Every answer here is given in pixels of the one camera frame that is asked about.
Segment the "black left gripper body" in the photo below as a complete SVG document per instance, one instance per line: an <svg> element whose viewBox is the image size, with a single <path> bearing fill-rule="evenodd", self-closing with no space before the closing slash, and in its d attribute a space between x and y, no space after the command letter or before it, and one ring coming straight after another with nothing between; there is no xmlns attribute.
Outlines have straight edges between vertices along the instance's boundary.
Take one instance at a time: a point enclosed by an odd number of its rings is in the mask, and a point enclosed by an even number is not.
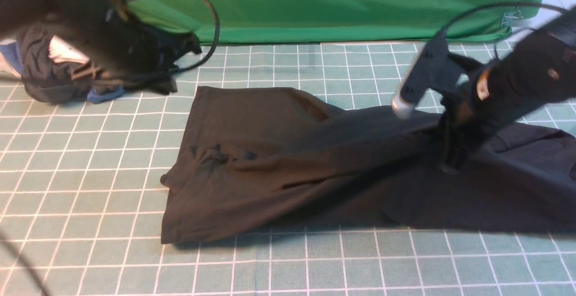
<svg viewBox="0 0 576 296"><path fill-rule="evenodd" d="M99 90L122 88L127 92L177 91L177 60L188 53L200 55L202 48L193 32L169 33L131 17L105 21L81 50L92 60L92 85Z"/></svg>

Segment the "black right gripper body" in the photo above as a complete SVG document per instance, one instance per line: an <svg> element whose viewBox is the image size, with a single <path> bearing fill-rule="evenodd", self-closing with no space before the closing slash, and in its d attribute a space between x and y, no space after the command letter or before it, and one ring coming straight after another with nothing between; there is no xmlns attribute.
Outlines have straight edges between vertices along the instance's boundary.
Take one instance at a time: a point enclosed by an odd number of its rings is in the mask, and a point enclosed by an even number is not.
<svg viewBox="0 0 576 296"><path fill-rule="evenodd" d="M480 64L467 72L468 81L457 85L455 94L443 94L440 168L446 173L456 173L498 131L531 113L529 101L514 101L511 93L490 93L489 74L495 66L495 61Z"/></svg>

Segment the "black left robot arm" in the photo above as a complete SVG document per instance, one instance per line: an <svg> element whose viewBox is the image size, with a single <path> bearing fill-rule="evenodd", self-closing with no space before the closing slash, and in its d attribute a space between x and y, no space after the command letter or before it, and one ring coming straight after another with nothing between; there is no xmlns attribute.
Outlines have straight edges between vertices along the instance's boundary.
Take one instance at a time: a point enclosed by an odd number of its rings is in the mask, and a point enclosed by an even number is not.
<svg viewBox="0 0 576 296"><path fill-rule="evenodd" d="M1 36L41 25L97 67L94 85L127 91L177 91L176 62L201 54L194 33L175 34L143 22L128 0L1 0Z"/></svg>

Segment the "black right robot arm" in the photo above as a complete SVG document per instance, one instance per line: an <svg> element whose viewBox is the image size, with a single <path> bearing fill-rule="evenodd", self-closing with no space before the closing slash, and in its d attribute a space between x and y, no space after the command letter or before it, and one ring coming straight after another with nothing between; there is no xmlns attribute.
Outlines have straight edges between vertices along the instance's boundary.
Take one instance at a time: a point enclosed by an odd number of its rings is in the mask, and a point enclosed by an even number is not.
<svg viewBox="0 0 576 296"><path fill-rule="evenodd" d="M487 140L519 118L549 103L573 99L575 83L574 8L533 30L504 58L466 62L449 54L468 77L461 97L446 97L441 119L444 168L459 169Z"/></svg>

